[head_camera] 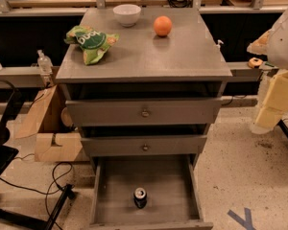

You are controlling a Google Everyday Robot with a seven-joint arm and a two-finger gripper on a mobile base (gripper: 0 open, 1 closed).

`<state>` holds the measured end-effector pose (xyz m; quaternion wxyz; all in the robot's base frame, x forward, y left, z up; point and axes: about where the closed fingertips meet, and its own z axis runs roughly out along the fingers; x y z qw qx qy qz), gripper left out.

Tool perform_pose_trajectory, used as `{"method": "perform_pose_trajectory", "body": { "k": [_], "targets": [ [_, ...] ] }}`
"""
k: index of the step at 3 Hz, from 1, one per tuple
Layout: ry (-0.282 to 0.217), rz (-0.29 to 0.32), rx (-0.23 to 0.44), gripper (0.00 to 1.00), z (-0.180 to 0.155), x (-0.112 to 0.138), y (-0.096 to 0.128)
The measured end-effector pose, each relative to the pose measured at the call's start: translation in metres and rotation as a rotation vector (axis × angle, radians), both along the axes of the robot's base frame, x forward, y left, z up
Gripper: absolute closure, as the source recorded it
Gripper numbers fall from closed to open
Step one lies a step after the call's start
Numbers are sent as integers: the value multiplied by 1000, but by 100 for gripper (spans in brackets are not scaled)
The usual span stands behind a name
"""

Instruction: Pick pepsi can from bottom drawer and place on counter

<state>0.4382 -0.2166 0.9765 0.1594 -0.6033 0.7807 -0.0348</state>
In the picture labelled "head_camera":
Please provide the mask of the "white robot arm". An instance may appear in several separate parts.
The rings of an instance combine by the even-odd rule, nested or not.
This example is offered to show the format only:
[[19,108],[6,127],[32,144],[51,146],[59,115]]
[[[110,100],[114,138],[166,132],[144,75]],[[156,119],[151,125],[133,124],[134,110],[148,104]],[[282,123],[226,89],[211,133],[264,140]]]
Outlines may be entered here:
[[247,51],[265,55],[267,62],[278,69],[271,78],[265,76],[258,89],[251,131],[263,134],[273,130],[288,111],[288,8]]

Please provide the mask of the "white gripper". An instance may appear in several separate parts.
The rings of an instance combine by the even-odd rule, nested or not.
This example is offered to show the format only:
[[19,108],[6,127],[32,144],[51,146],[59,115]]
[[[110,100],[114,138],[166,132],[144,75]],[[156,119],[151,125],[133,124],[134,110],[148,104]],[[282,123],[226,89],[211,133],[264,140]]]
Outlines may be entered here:
[[271,78],[264,76],[259,85],[252,126],[274,128],[288,112],[288,70],[279,70]]

